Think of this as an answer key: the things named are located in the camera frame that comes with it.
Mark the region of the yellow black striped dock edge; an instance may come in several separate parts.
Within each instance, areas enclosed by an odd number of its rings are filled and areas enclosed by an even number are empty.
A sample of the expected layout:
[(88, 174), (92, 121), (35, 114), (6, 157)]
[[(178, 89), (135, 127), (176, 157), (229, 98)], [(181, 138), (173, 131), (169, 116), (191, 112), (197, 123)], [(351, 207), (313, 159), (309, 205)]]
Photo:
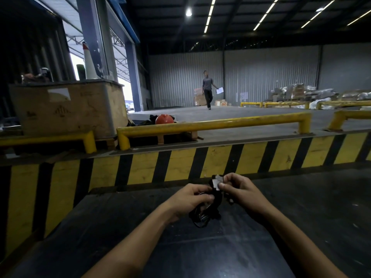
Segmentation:
[(371, 163), (371, 130), (255, 143), (0, 166), (0, 262), (47, 237), (88, 194), (190, 183), (218, 173), (263, 176)]

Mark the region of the stacked cardboard boxes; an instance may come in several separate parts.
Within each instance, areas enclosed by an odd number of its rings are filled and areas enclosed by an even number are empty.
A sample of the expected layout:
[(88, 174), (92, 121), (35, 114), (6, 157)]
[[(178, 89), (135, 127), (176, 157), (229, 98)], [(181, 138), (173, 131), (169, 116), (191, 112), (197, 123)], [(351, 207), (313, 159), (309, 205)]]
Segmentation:
[(195, 106), (206, 106), (206, 98), (201, 88), (194, 89), (194, 105)]

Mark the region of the dark helmet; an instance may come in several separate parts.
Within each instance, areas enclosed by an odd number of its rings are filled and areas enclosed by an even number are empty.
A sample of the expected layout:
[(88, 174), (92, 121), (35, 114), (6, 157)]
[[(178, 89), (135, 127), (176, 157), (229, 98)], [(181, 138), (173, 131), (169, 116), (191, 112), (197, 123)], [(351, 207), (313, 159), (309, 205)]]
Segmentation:
[(50, 69), (47, 68), (47, 67), (41, 67), (39, 69), (39, 74), (36, 75), (35, 78), (39, 82), (44, 82), (44, 83), (53, 82), (52, 73), (51, 73)]

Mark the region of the person's right hand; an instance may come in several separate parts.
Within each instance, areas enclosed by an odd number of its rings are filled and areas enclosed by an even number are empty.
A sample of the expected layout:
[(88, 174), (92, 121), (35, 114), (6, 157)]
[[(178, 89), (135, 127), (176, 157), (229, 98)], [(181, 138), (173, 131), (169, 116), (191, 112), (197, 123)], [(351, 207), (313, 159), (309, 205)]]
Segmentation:
[(236, 188), (236, 194), (230, 196), (254, 220), (261, 221), (275, 211), (275, 207), (248, 177), (228, 173), (224, 176), (223, 183), (228, 183)]

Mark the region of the orange hard hat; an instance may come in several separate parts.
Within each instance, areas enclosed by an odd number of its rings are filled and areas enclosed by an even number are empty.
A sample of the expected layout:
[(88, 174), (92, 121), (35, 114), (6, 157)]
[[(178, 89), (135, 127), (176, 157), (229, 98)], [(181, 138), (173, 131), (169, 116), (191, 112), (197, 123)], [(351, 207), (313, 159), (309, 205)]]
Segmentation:
[(155, 119), (155, 125), (173, 124), (174, 118), (168, 114), (160, 114)]

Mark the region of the person's left forearm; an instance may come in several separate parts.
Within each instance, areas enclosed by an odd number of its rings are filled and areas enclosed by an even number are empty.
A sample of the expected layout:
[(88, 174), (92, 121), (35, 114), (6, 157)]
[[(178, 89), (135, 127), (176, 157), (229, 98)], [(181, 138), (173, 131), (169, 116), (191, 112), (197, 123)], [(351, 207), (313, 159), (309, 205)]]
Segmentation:
[(136, 277), (143, 270), (165, 228), (174, 217), (174, 205), (167, 200), (81, 278)]

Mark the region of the long yellow guard rail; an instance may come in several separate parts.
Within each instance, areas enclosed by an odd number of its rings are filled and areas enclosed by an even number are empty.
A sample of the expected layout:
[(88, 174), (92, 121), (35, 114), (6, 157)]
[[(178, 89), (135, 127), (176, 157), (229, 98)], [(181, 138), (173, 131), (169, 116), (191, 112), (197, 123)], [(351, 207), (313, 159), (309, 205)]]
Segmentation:
[(253, 127), (266, 125), (280, 125), (298, 123), (298, 134), (309, 134), (312, 114), (309, 112), (240, 117), (211, 121), (195, 121), (170, 123), (161, 125), (118, 127), (118, 144), (121, 150), (131, 148), (130, 138), (164, 136), (183, 132), (209, 131), (220, 129), (232, 129), (238, 127)]

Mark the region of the black device with cable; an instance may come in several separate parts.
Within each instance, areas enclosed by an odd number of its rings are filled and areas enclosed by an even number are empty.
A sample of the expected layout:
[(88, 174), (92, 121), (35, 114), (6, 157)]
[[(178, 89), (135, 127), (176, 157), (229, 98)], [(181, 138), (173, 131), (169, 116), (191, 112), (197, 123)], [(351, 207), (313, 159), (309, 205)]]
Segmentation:
[(219, 206), (225, 198), (230, 205), (234, 204), (234, 199), (226, 192), (219, 189), (219, 183), (224, 182), (224, 175), (212, 175), (209, 186), (212, 188), (210, 195), (214, 196), (211, 203), (203, 202), (197, 205), (189, 214), (189, 218), (197, 228), (205, 228), (210, 220), (220, 220)]

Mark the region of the white orange traffic cone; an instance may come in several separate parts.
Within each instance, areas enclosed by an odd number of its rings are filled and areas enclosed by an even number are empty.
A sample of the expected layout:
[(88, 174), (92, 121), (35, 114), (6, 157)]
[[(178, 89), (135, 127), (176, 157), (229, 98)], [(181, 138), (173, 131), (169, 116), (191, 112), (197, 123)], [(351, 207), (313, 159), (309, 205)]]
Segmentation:
[(85, 41), (82, 42), (84, 57), (85, 57), (85, 73), (86, 79), (99, 79), (100, 77), (96, 73), (94, 63), (90, 54), (89, 47)]

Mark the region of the short yellow guard rail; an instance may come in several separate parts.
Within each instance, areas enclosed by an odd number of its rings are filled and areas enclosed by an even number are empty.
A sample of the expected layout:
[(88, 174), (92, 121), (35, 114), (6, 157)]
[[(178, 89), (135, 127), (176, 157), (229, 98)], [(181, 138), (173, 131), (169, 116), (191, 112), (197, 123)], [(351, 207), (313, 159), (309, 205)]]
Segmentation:
[(0, 138), (0, 147), (14, 147), (20, 145), (34, 145), (46, 143), (59, 143), (70, 141), (82, 141), (85, 152), (92, 154), (97, 152), (93, 131), (58, 134), (51, 136), (13, 136)]

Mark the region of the person's left hand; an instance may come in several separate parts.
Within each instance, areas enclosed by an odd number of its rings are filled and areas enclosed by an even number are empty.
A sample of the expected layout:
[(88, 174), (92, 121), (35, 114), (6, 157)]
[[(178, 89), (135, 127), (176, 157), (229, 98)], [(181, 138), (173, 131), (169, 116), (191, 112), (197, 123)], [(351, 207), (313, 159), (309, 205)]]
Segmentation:
[(212, 188), (207, 185), (189, 183), (163, 203), (169, 222), (175, 222), (181, 217), (189, 214), (194, 206), (194, 195), (210, 194)]

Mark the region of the pile of wrapped goods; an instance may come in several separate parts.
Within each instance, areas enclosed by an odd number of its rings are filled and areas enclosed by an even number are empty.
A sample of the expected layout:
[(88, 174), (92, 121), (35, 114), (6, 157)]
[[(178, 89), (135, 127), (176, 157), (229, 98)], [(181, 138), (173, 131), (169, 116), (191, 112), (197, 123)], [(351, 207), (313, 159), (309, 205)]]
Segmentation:
[(305, 108), (309, 103), (309, 109), (316, 109), (319, 102), (369, 102), (371, 104), (371, 90), (346, 90), (337, 91), (333, 88), (318, 89), (317, 87), (303, 83), (291, 84), (285, 87), (277, 87), (270, 91), (265, 102), (271, 103), (299, 103), (289, 108)]

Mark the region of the large wooden crate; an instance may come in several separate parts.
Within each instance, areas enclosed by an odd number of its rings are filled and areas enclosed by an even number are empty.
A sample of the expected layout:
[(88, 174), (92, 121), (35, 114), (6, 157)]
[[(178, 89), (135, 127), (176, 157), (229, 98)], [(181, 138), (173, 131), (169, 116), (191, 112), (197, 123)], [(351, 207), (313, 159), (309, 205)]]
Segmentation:
[(26, 136), (93, 131), (105, 139), (128, 124), (122, 85), (115, 81), (11, 84), (9, 93)]

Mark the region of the person's right forearm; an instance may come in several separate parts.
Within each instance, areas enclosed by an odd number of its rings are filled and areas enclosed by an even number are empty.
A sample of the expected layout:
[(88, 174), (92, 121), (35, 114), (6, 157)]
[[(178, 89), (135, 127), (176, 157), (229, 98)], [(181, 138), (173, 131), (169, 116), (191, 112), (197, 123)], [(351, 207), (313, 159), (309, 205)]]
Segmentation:
[(348, 278), (300, 228), (273, 205), (258, 209), (256, 214), (284, 241), (308, 278)]

